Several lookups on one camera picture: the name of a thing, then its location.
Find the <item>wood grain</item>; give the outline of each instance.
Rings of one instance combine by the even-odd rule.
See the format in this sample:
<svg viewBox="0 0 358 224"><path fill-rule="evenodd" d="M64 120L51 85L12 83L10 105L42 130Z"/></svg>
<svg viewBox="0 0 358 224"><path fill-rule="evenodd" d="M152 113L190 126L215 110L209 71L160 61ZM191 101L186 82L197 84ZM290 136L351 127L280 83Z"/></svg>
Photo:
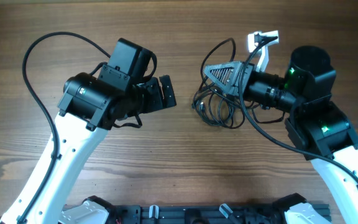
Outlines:
<svg viewBox="0 0 358 224"><path fill-rule="evenodd" d="M331 194L301 155L274 146L245 123L227 130L204 124L191 109L200 84L200 63L220 41L237 40L246 56L246 35L280 31L270 49L270 73L283 74L293 49L326 49L337 70L333 100L358 132L358 1L142 1L0 5L0 215L22 190L50 130L21 74L28 46L49 32L70 31L112 52L118 38L154 51L155 76L169 74L178 106L141 116L141 129L113 129L91 155L68 204L98 195L113 204L219 204L271 202L294 192L329 203ZM225 62L231 47L209 63ZM31 53L29 79L49 112L57 113L64 82L107 58L82 40L54 37ZM277 111L258 111L260 119ZM290 143L284 125L263 126Z"/></svg>

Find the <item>wooden table top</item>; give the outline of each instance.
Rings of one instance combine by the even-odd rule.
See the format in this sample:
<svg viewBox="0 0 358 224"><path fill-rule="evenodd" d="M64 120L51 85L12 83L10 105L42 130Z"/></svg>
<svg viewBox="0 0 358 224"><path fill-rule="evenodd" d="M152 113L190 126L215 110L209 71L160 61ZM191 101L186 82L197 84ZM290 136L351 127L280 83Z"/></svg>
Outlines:
<svg viewBox="0 0 358 224"><path fill-rule="evenodd" d="M272 202L298 192L329 203L343 219L321 177L302 155L273 145L246 122L236 130L204 124L191 109L200 64L220 41L237 41L236 59L255 30L279 30L267 72L283 75L301 45L327 50L337 71L333 100L358 133L358 1L140 1L0 5L0 215L21 192L50 136L48 123L22 81L25 51L55 31L81 34L108 52L118 38L158 57L156 77L170 75L177 106L142 114L141 129L113 129L85 164L67 204L91 195L115 205L199 205ZM226 62L231 46L209 63ZM28 62L29 80L54 117L65 81L107 58L74 37L53 37ZM280 112L258 110L260 119ZM283 123L263 126L287 142Z"/></svg>

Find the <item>wooden table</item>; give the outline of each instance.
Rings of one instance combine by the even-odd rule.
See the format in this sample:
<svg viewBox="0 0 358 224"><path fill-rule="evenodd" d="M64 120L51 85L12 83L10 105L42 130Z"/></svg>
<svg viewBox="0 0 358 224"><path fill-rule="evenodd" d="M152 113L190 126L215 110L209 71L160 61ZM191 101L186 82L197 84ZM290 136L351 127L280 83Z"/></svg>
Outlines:
<svg viewBox="0 0 358 224"><path fill-rule="evenodd" d="M249 123L228 130L204 124L191 109L200 64L220 41L237 40L245 58L246 35L280 31L267 71L283 75L301 45L328 51L337 70L333 100L358 132L358 1L170 1L0 5L0 215L22 190L50 136L48 123L22 81L22 58L41 35L70 31L112 52L129 39L158 57L156 77L169 74L177 106L143 114L141 129L113 129L85 164L67 204L90 195L113 204L161 205L272 202L298 192L329 203L343 219L320 176L302 155L273 145ZM231 46L208 63L226 62ZM107 58L86 42L54 37L31 53L31 84L57 113L64 82ZM258 111L260 119L279 112ZM290 143L284 124L263 126Z"/></svg>

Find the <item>table surface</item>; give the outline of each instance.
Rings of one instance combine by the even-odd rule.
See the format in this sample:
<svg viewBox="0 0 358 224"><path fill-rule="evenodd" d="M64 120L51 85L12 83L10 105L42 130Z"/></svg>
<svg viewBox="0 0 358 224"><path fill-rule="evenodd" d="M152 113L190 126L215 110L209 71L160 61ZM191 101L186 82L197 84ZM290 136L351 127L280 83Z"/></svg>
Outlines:
<svg viewBox="0 0 358 224"><path fill-rule="evenodd" d="M302 155L273 145L249 123L229 130L204 124L191 109L200 64L220 41L237 40L236 59L255 30L280 31L270 48L269 73L285 73L293 49L317 45L337 71L333 100L358 132L358 1L169 1L0 5L0 215L21 192L50 136L45 116L22 81L22 58L41 35L70 31L112 52L129 39L158 57L156 77L171 76L177 106L142 114L141 129L109 132L92 153L68 197L91 195L113 204L201 205L272 202L298 192L329 203L334 223L343 219L334 200ZM229 59L231 46L208 63ZM50 114L57 114L64 82L107 58L74 37L53 37L31 53L31 84ZM260 119L280 115L258 110ZM263 126L290 143L283 123Z"/></svg>

